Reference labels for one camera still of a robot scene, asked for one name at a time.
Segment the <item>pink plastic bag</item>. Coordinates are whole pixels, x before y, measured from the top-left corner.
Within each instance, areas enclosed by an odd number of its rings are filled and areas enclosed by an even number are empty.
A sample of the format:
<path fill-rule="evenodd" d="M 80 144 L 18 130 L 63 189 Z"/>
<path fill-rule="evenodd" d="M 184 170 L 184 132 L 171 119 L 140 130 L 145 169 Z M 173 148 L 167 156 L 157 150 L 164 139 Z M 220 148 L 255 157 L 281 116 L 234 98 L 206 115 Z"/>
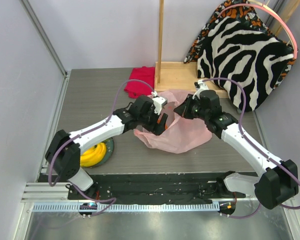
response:
<path fill-rule="evenodd" d="M 170 89 L 159 92 L 160 97 L 167 99 L 163 113 L 172 114 L 174 108 L 184 102 L 191 91 Z M 212 133 L 207 129 L 203 120 L 185 119 L 174 113 L 176 124 L 165 130 L 161 135 L 154 135 L 144 128 L 135 129 L 133 134 L 150 149 L 159 149 L 174 154 L 185 153 L 200 145 L 207 143 L 212 138 Z"/>

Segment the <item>orange tangerine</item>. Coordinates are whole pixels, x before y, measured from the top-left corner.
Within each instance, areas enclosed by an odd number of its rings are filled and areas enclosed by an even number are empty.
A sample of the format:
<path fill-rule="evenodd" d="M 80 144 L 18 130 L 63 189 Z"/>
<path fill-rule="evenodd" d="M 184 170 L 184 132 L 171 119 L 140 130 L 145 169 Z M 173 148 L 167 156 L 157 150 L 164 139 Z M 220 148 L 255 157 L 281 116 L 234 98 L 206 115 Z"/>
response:
<path fill-rule="evenodd" d="M 167 126 L 167 129 L 169 129 L 169 128 L 172 128 L 176 124 L 177 118 L 174 113 L 167 113 L 167 115 L 168 115 L 168 118 L 166 121 L 166 126 Z"/>

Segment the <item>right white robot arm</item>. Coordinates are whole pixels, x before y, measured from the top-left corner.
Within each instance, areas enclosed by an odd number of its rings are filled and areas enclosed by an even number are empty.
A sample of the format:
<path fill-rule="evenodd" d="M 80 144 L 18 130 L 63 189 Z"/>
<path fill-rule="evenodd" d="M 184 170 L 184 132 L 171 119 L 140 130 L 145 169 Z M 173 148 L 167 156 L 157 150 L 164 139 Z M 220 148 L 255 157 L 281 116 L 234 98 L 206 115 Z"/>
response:
<path fill-rule="evenodd" d="M 222 110 L 215 91 L 189 94 L 174 112 L 185 119 L 203 120 L 211 133 L 232 146 L 254 169 L 256 176 L 227 173 L 215 186 L 220 197 L 233 192 L 250 195 L 271 210 L 298 194 L 297 165 L 292 160 L 280 160 L 254 139 L 247 140 L 249 134 L 239 128 L 235 117 Z"/>

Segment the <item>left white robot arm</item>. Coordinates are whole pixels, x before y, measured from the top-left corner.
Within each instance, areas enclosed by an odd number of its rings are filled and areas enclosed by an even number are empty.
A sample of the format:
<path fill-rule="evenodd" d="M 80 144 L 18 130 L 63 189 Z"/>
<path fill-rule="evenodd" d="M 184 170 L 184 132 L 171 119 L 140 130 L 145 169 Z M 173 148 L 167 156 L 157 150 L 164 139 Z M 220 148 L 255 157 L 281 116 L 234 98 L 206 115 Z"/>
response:
<path fill-rule="evenodd" d="M 141 95 L 125 108 L 114 110 L 106 119 L 84 129 L 55 133 L 45 159 L 58 180 L 69 182 L 71 190 L 90 200 L 97 196 L 98 185 L 80 166 L 80 157 L 90 148 L 112 137 L 142 126 L 148 132 L 161 135 L 168 115 L 163 112 L 167 99 L 156 94 Z"/>

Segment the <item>dark green plate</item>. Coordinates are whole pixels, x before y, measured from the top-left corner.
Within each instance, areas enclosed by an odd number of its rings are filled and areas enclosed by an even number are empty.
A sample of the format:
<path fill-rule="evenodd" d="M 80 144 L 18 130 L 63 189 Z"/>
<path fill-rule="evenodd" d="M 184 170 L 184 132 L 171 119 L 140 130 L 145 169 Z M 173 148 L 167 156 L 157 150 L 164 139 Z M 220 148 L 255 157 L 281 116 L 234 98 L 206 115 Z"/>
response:
<path fill-rule="evenodd" d="M 103 141 L 103 143 L 105 143 L 106 146 L 106 153 L 102 160 L 95 165 L 96 167 L 105 164 L 111 158 L 115 149 L 115 142 L 113 137 L 106 139 L 105 141 Z"/>

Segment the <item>yellow banana bunch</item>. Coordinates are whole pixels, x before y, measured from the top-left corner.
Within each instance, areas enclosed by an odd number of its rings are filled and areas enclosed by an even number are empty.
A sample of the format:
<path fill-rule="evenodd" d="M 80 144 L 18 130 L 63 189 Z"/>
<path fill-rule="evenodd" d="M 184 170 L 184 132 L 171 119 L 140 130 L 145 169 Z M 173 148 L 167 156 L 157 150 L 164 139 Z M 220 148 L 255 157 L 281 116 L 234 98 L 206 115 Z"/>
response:
<path fill-rule="evenodd" d="M 106 144 L 104 142 L 101 142 L 91 147 L 80 156 L 80 166 L 92 167 L 101 162 L 101 160 L 105 157 L 106 153 Z"/>

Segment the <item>zebra pattern cloth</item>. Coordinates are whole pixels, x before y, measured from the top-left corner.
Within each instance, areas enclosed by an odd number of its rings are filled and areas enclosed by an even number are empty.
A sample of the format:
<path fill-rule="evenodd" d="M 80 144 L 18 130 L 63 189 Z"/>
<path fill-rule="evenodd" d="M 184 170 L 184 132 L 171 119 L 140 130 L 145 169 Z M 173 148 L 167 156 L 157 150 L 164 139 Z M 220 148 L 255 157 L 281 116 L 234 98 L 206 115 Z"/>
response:
<path fill-rule="evenodd" d="M 256 110 L 293 63 L 292 49 L 274 36 L 225 17 L 203 39 L 198 78 L 215 78 L 240 110 Z"/>

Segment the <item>orange floral cloth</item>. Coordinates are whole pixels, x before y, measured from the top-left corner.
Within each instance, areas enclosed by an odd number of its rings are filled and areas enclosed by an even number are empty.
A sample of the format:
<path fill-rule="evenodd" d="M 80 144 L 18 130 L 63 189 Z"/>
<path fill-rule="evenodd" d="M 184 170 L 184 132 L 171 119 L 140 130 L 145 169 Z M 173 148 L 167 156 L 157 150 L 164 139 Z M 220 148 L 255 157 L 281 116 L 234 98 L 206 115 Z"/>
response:
<path fill-rule="evenodd" d="M 208 33 L 212 31 L 214 26 L 221 22 L 225 17 L 230 17 L 231 19 L 243 21 L 248 23 L 253 29 L 262 31 L 269 36 L 274 37 L 276 34 L 273 33 L 258 17 L 256 9 L 262 10 L 271 17 L 277 20 L 280 27 L 286 32 L 289 41 L 286 43 L 288 47 L 292 49 L 293 58 L 292 63 L 295 62 L 298 55 L 298 45 L 292 31 L 283 20 L 272 8 L 268 7 L 268 4 L 259 0 L 225 0 L 223 1 L 213 12 L 207 23 L 200 30 L 197 38 L 190 47 L 183 63 L 189 64 L 191 62 L 196 62 L 199 59 L 199 53 L 202 48 L 203 40 L 208 36 Z"/>

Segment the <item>wooden stand with post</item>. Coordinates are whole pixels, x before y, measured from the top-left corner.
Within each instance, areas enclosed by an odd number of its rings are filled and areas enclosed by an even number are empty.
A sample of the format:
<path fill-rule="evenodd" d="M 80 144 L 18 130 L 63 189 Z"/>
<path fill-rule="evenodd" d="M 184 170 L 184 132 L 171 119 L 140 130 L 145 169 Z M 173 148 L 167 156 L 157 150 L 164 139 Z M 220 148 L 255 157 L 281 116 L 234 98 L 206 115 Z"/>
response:
<path fill-rule="evenodd" d="M 184 63 L 192 44 L 220 0 L 161 0 L 157 14 L 157 54 L 154 86 L 194 91 L 197 63 Z"/>

